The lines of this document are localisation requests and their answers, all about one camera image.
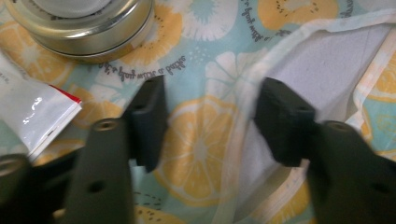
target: tin lid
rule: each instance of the tin lid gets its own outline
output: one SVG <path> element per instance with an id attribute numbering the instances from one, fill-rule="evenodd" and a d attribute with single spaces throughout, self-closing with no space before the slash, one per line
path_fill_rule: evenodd
<path id="1" fill-rule="evenodd" d="M 70 55 L 106 52 L 131 39 L 149 20 L 153 0 L 111 0 L 104 8 L 82 18 L 49 14 L 33 0 L 7 0 L 15 20 L 48 49 Z"/>

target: plastic wrapper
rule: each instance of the plastic wrapper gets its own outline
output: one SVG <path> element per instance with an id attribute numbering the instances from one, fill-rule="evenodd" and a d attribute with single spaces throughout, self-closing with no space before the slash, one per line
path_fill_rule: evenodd
<path id="1" fill-rule="evenodd" d="M 0 52 L 0 118 L 34 160 L 81 110 L 80 100 L 30 78 Z"/>

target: screw hole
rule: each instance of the screw hole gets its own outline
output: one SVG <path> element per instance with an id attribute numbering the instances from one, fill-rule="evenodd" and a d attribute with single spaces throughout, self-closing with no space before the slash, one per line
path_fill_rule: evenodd
<path id="1" fill-rule="evenodd" d="M 372 188 L 374 190 L 380 192 L 380 193 L 383 193 L 383 194 L 389 194 L 390 193 L 390 189 L 386 185 L 383 185 L 383 184 L 380 184 L 380 183 L 372 184 Z"/>
<path id="2" fill-rule="evenodd" d="M 341 132 L 348 132 L 349 131 L 349 128 L 343 123 L 331 122 L 331 123 L 329 123 L 329 126 L 334 128 L 335 130 L 338 130 L 338 131 L 341 131 Z"/>
<path id="3" fill-rule="evenodd" d="M 112 120 L 106 120 L 96 125 L 95 130 L 98 132 L 105 132 L 113 130 L 117 126 L 117 122 Z"/>
<path id="4" fill-rule="evenodd" d="M 299 106 L 299 107 L 298 107 L 298 109 L 299 109 L 299 110 L 302 110 L 302 111 L 306 111 L 306 110 L 308 110 L 308 108 L 306 108 L 305 106 L 302 106 L 302 105 L 301 105 L 301 106 Z"/>
<path id="5" fill-rule="evenodd" d="M 98 193 L 104 189 L 105 189 L 105 182 L 95 181 L 95 182 L 91 183 L 90 186 L 88 187 L 88 192 L 89 193 Z"/>
<path id="6" fill-rule="evenodd" d="M 134 109 L 136 109 L 136 110 L 141 110 L 141 109 L 144 109 L 144 108 L 145 108 L 144 105 L 136 105 L 136 106 L 134 107 Z"/>

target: printed tablecloth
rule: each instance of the printed tablecloth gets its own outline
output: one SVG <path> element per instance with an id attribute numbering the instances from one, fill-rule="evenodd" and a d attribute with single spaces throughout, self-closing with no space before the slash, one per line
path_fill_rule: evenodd
<path id="1" fill-rule="evenodd" d="M 303 165 L 288 170 L 248 216 L 234 220 L 258 88 L 314 32 L 385 22 L 396 22 L 393 0 L 156 0 L 155 25 L 138 49 L 109 63 L 77 64 L 38 46 L 0 1 L 0 48 L 30 76 L 83 101 L 38 163 L 84 146 L 93 122 L 119 116 L 144 80 L 165 76 L 170 116 L 161 163 L 147 175 L 134 168 L 138 223 L 311 222 Z M 350 123 L 394 157 L 396 65 L 378 57 L 389 66 L 377 80 L 362 80 Z M 360 87 L 370 93 L 361 97 Z M 26 152 L 2 121 L 0 134 L 0 154 Z"/>

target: white packet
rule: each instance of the white packet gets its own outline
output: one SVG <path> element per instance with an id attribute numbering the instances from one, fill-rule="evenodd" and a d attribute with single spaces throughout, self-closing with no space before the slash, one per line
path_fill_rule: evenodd
<path id="1" fill-rule="evenodd" d="M 1 51 L 0 64 L 0 118 L 33 161 L 81 110 L 80 100 L 30 78 Z"/>

